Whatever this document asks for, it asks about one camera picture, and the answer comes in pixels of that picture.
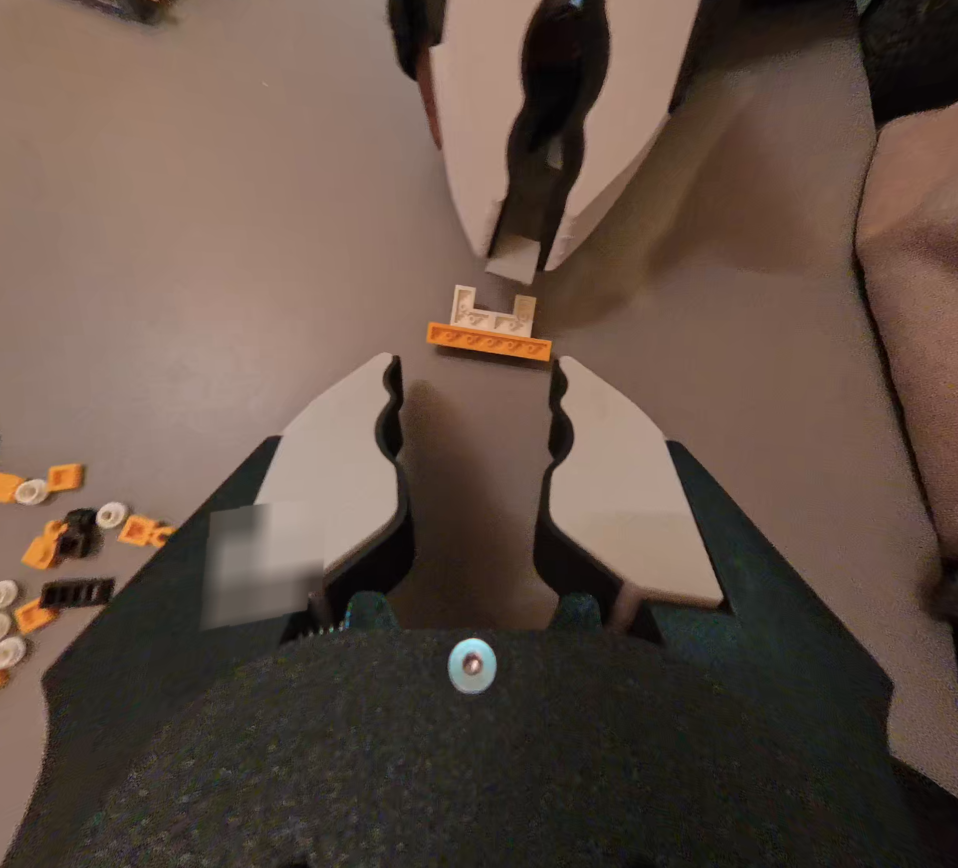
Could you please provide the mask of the small black white lego assembly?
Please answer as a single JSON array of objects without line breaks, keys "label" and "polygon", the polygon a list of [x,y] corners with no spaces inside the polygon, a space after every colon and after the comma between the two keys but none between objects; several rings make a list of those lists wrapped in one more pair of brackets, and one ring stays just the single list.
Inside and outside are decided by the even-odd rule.
[{"label": "small black white lego assembly", "polygon": [[481,309],[475,305],[476,289],[457,285],[453,291],[449,324],[475,331],[531,337],[536,299],[517,295],[510,312]]}]

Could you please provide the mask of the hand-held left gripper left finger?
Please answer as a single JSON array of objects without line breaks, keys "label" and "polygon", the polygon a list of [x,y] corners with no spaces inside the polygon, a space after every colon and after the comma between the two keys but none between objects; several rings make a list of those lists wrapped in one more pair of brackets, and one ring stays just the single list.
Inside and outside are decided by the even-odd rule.
[{"label": "hand-held left gripper left finger", "polygon": [[400,512],[398,457],[384,435],[399,362],[372,356],[282,431],[257,492],[263,577],[332,577],[387,533]]}]

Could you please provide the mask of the dark fleece jacket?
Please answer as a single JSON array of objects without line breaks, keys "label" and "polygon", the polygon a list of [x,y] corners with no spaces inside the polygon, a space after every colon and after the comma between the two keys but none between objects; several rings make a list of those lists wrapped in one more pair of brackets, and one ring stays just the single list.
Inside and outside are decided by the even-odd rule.
[{"label": "dark fleece jacket", "polygon": [[957,0],[875,0],[859,23],[877,127],[957,101]]}]

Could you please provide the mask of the beige shirt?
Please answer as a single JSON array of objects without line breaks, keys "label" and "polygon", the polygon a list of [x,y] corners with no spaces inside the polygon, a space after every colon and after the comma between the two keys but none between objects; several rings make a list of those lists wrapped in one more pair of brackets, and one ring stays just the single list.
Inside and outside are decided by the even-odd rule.
[{"label": "beige shirt", "polygon": [[881,130],[855,247],[940,545],[928,608],[956,627],[956,104]]}]

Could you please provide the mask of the cluster of small lego parts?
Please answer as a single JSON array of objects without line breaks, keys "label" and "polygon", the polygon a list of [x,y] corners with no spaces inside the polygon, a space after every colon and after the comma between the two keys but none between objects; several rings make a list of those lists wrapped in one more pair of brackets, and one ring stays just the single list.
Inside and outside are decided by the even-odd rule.
[{"label": "cluster of small lego parts", "polygon": [[[1,473],[3,505],[38,507],[50,497],[82,488],[86,467],[79,463],[49,467],[39,477]],[[62,563],[86,560],[102,548],[103,539],[115,537],[135,548],[164,548],[177,527],[161,518],[141,515],[124,502],[108,501],[98,507],[73,508],[48,520],[34,536],[20,563],[32,572],[52,574]],[[54,578],[33,597],[23,595],[18,581],[1,583],[1,686],[6,688],[15,670],[28,658],[30,635],[54,623],[61,611],[105,607],[113,598],[113,577]]]}]

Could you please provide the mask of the long orange lego plate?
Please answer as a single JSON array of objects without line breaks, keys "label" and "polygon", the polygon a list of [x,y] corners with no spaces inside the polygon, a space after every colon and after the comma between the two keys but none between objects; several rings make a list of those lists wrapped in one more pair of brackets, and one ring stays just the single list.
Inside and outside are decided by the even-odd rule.
[{"label": "long orange lego plate", "polygon": [[530,362],[549,362],[552,343],[528,335],[516,335],[429,322],[426,328],[428,344],[456,352],[471,352],[486,356],[521,359]]}]

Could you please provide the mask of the person's right hand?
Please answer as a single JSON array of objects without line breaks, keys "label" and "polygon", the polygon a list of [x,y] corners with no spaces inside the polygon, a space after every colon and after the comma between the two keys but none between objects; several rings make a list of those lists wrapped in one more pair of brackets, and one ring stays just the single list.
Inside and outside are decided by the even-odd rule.
[{"label": "person's right hand", "polygon": [[416,61],[415,74],[416,82],[425,109],[425,116],[427,119],[429,132],[437,150],[441,151],[443,148],[442,133],[438,118],[437,103],[433,84],[430,48],[427,45],[424,45],[419,52]]}]

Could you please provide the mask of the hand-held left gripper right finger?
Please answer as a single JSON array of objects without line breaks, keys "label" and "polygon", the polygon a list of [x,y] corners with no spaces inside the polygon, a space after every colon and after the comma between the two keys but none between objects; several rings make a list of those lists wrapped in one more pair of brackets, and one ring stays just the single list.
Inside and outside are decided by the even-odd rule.
[{"label": "hand-held left gripper right finger", "polygon": [[557,596],[600,611],[642,602],[714,611],[723,592],[665,434],[580,361],[554,361],[549,463],[533,564]]}]

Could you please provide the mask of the light grey lego piece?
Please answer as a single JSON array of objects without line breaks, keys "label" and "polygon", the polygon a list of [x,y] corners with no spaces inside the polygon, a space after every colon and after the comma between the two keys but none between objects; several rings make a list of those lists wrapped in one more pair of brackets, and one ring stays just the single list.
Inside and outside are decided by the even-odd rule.
[{"label": "light grey lego piece", "polygon": [[541,244],[516,233],[500,233],[485,263],[485,272],[522,286],[530,286],[537,273]]}]

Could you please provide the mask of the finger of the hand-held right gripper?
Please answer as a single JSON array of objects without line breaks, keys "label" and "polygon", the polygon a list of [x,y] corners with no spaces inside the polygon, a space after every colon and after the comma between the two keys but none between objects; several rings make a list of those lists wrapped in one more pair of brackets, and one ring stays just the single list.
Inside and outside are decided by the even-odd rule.
[{"label": "finger of the hand-held right gripper", "polygon": [[582,78],[562,132],[542,268],[584,243],[670,118],[701,0],[583,0]]},{"label": "finger of the hand-held right gripper", "polygon": [[430,69],[449,195],[487,258],[509,189],[508,146],[525,101],[522,52],[542,0],[446,0]]}]

